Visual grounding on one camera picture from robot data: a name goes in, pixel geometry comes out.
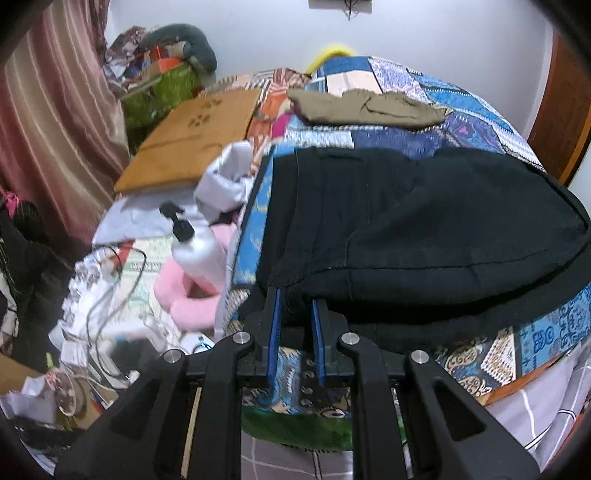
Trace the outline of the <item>black pants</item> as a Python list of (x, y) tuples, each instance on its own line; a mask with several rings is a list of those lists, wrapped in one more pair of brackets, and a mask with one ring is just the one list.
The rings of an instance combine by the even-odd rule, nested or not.
[(260, 293), (294, 324), (323, 300), (396, 349), (533, 321), (590, 282), (590, 219), (519, 159), (445, 148), (307, 148), (273, 163)]

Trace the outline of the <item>blue patchwork bedspread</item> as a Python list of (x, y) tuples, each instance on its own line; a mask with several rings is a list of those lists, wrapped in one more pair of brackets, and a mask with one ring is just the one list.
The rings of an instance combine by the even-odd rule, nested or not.
[[(238, 309), (249, 298), (256, 280), (266, 209), (270, 202), (273, 161), (297, 147), (384, 147), (410, 158), (434, 155), (445, 147), (466, 147), (504, 153), (536, 168), (542, 166), (528, 142), (480, 96), (393, 61), (378, 57), (332, 56), (318, 60), (307, 74), (288, 69), (228, 77), (224, 91), (262, 89), (259, 109), (247, 138), (254, 148), (249, 196), (238, 217), (226, 261), (226, 287), (214, 319), (214, 334), (238, 329)], [(385, 121), (335, 122), (308, 120), (296, 111), (291, 90), (311, 95), (373, 99)], [(488, 402), (519, 381), (528, 382), (590, 332), (584, 310), (588, 290), (567, 306), (495, 337), (473, 338), (437, 350), (438, 362), (473, 396)]]

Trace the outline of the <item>pink plush cushion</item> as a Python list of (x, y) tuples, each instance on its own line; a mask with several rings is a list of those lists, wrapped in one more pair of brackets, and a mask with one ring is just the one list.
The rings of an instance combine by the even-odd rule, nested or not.
[[(211, 229), (228, 258), (228, 247), (235, 234), (235, 225), (217, 224), (211, 226)], [(170, 315), (178, 329), (192, 332), (213, 328), (221, 293), (208, 295), (201, 290), (176, 264), (172, 253), (156, 277), (153, 292), (159, 305)]]

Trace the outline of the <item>white pump bottle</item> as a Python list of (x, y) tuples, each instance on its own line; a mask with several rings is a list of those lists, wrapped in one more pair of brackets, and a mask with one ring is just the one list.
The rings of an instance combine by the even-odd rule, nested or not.
[(176, 264), (208, 295), (221, 293), (225, 284), (226, 253), (207, 223), (194, 226), (184, 210), (171, 201), (162, 203), (160, 214), (172, 222), (175, 240), (171, 253)]

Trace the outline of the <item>olive folded pants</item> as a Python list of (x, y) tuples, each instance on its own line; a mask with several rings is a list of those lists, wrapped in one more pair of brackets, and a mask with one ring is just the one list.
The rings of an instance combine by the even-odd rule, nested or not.
[(415, 100), (403, 92), (377, 94), (353, 89), (342, 96), (325, 92), (290, 89), (287, 98), (295, 111), (312, 124), (376, 125), (422, 129), (439, 125), (445, 112)]

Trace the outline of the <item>wooden board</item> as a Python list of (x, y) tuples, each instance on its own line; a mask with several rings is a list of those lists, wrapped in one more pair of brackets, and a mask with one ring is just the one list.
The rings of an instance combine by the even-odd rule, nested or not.
[(224, 147), (245, 139), (260, 93), (228, 90), (180, 103), (140, 145), (114, 192), (197, 182)]

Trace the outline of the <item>yellow curved pillow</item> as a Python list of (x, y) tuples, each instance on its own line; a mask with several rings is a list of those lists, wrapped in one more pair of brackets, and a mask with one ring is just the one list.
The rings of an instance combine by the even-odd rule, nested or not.
[(325, 61), (328, 61), (329, 59), (342, 58), (342, 57), (353, 57), (353, 56), (356, 56), (356, 52), (352, 48), (349, 48), (346, 45), (342, 45), (342, 44), (330, 45), (328, 47), (325, 47), (325, 49), (322, 49), (322, 51), (320, 53), (318, 53), (318, 55), (315, 57), (315, 59), (311, 61), (311, 64), (308, 65), (307, 68), (305, 68), (304, 74), (311, 75), (312, 73), (315, 72), (315, 70), (317, 70), (319, 67), (321, 67), (322, 64), (325, 63)]

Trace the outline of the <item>green storage box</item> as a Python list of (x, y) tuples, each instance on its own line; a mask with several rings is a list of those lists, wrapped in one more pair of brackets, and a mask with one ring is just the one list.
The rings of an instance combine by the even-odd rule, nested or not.
[(199, 86), (197, 71), (183, 63), (130, 90), (120, 98), (125, 127), (146, 127), (164, 118), (178, 104), (192, 99)]

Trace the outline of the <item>striped red curtain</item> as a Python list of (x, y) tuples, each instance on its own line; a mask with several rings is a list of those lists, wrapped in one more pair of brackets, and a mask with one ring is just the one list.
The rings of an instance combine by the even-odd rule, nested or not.
[(53, 1), (1, 63), (1, 185), (40, 211), (51, 240), (90, 243), (129, 163), (103, 71), (106, 1)]

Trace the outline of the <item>grey plush toy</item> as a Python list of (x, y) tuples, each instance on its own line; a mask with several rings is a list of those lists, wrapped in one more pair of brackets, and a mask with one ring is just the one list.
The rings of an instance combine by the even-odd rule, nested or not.
[(211, 75), (216, 71), (217, 59), (204, 32), (189, 24), (168, 24), (146, 33), (138, 47), (151, 50), (176, 43), (183, 43), (182, 58), (198, 72)]

